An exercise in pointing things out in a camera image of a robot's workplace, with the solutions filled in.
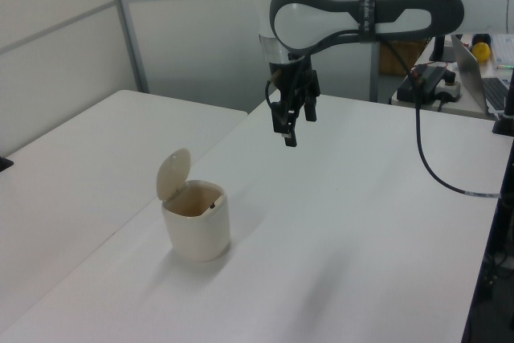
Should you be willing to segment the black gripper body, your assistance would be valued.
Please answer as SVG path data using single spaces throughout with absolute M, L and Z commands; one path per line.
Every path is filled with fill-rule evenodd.
M 295 96 L 292 107 L 302 107 L 306 101 L 308 90 L 314 83 L 311 59 L 308 57 L 289 64 L 270 63 L 269 67 L 272 74 L 279 71 L 279 75 L 273 82 L 280 92 L 279 102 L 285 104 L 289 92 L 293 90 Z

